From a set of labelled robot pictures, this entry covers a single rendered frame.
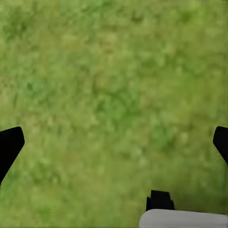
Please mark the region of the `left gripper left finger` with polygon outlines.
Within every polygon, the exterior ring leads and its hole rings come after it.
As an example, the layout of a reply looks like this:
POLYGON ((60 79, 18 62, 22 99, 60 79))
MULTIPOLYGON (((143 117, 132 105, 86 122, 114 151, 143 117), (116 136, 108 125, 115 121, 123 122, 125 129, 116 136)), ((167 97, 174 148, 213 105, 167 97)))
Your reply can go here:
POLYGON ((0 184, 25 144, 20 126, 0 132, 0 184))

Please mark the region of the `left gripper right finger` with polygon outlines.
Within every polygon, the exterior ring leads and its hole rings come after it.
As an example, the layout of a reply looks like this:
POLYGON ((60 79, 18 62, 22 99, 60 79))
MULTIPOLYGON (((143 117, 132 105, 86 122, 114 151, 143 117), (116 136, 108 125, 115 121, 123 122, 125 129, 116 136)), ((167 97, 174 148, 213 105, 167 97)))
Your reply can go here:
POLYGON ((213 143, 228 164, 228 128, 218 126, 214 133, 213 143))

